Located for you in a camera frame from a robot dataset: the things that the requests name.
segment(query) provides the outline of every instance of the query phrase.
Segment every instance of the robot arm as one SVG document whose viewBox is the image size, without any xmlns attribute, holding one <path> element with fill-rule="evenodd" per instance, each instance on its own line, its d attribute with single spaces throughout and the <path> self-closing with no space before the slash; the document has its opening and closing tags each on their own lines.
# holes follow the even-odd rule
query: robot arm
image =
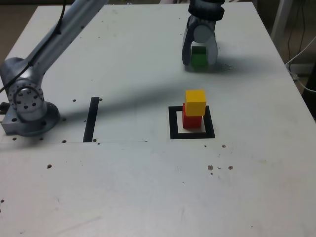
<svg viewBox="0 0 316 237">
<path fill-rule="evenodd" d="M 183 35 L 182 62 L 189 65 L 191 60 L 192 42 L 206 47 L 208 65 L 217 61 L 217 43 L 215 39 L 215 24 L 223 18 L 221 7 L 225 0 L 191 0 L 185 33 Z"/>
<path fill-rule="evenodd" d="M 45 72 L 101 10 L 108 0 L 76 0 L 62 19 L 56 34 L 40 55 L 9 88 L 10 107 L 2 121 L 6 134 L 35 136 L 53 128 L 60 115 L 55 105 L 45 102 L 41 82 Z M 26 59 L 10 58 L 0 67 L 3 85 L 7 85 L 34 57 L 51 37 L 54 28 L 43 38 Z"/>
</svg>

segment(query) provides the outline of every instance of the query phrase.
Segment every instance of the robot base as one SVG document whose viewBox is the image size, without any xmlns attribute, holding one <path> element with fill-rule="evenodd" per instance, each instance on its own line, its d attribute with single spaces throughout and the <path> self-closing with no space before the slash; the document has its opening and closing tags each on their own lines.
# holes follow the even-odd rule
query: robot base
<svg viewBox="0 0 316 237">
<path fill-rule="evenodd" d="M 5 133 L 7 135 L 31 137 L 51 130 L 58 123 L 60 114 L 54 104 L 49 102 L 46 102 L 46 104 L 46 115 L 43 118 L 32 122 L 21 121 L 17 116 L 16 111 L 10 106 L 1 123 Z"/>
</svg>

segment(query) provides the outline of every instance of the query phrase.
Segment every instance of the stacked blocks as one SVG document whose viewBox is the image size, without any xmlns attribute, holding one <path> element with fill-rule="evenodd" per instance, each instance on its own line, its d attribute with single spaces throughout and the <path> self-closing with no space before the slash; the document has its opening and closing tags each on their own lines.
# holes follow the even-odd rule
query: stacked blocks
<svg viewBox="0 0 316 237">
<path fill-rule="evenodd" d="M 205 115 L 206 96 L 204 90 L 187 90 L 186 102 L 183 103 L 183 128 L 200 128 Z"/>
</svg>

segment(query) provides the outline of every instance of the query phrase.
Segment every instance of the yellow block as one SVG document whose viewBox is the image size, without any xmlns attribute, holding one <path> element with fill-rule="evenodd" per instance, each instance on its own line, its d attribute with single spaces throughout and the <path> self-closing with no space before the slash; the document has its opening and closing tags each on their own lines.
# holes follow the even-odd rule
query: yellow block
<svg viewBox="0 0 316 237">
<path fill-rule="evenodd" d="M 186 90 L 186 116 L 204 116 L 205 106 L 204 90 Z"/>
</svg>

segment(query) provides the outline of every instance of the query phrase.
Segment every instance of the white table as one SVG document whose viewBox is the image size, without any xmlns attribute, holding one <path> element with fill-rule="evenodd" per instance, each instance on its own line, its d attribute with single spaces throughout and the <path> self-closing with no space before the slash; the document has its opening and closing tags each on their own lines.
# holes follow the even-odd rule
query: white table
<svg viewBox="0 0 316 237">
<path fill-rule="evenodd" d="M 42 141 L 0 129 L 1 237 L 316 235 L 314 120 L 253 5 L 223 6 L 231 69 L 214 73 L 184 70 L 186 4 L 99 12 L 43 81 L 67 121 Z M 60 11 L 39 7 L 9 57 L 26 57 Z M 170 140 L 168 106 L 186 89 L 206 90 L 215 139 Z M 83 143 L 91 97 L 103 99 L 97 142 Z"/>
</svg>

